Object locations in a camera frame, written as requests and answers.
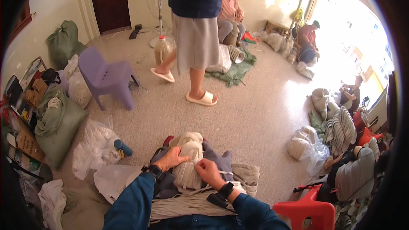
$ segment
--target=pink shirt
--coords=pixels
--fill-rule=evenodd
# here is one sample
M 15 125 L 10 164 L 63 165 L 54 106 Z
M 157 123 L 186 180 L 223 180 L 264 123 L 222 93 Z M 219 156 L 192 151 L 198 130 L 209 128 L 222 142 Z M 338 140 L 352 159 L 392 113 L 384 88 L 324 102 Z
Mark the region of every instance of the pink shirt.
M 219 18 L 226 19 L 228 21 L 235 20 L 234 13 L 236 12 L 237 6 L 237 16 L 243 15 L 243 10 L 236 0 L 222 0 L 222 8 L 219 14 Z

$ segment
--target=black bag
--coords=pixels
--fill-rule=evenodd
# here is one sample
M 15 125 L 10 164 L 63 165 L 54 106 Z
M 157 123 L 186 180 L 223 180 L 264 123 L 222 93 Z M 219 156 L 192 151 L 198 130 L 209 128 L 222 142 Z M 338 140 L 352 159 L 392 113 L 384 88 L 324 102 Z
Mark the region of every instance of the black bag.
M 55 72 L 54 69 L 47 69 L 44 71 L 44 73 L 41 75 L 41 78 L 44 80 L 45 84 L 50 85 L 52 83 L 61 83 L 60 76 L 58 75 L 57 72 Z

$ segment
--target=door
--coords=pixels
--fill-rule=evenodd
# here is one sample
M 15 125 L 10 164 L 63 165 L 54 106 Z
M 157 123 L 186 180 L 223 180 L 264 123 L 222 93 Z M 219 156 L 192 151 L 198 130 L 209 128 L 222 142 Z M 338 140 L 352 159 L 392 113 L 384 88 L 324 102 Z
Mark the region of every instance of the door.
M 128 0 L 92 0 L 100 33 L 130 27 Z

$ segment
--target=slipper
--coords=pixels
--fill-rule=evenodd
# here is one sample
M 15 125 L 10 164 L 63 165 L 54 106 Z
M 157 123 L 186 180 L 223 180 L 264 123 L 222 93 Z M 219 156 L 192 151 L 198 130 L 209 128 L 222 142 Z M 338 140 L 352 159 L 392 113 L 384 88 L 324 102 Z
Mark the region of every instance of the slipper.
M 203 106 L 214 106 L 214 105 L 216 105 L 216 103 L 217 103 L 217 100 L 216 100 L 215 103 L 212 103 L 213 94 L 211 94 L 211 93 L 208 92 L 208 91 L 206 91 L 206 92 L 204 93 L 203 98 L 201 98 L 200 100 L 192 99 L 192 98 L 189 96 L 189 94 L 186 95 L 186 99 L 187 99 L 188 101 L 190 101 L 190 102 L 197 103 L 197 104 L 200 104 L 200 105 L 203 105 Z
M 158 77 L 165 79 L 168 82 L 171 82 L 171 83 L 175 82 L 175 79 L 173 78 L 173 75 L 170 71 L 167 74 L 159 74 L 155 71 L 155 68 L 151 68 L 151 72 L 157 75 Z
M 325 169 L 328 169 L 328 165 L 329 165 L 332 161 L 334 161 L 334 156 L 330 156 L 330 158 L 328 158 L 328 160 L 325 162 L 324 168 L 325 168 Z

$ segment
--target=red plastic stool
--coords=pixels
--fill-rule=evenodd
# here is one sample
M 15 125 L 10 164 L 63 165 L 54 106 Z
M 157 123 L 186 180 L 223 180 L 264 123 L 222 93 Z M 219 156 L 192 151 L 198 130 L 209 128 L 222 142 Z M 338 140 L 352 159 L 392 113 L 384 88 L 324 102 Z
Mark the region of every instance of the red plastic stool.
M 273 210 L 290 219 L 292 230 L 302 230 L 302 223 L 307 217 L 311 217 L 312 223 L 307 229 L 334 230 L 334 205 L 315 200 L 320 188 L 321 185 L 307 187 L 307 189 L 311 189 L 311 191 L 301 200 L 276 203 L 273 205 Z

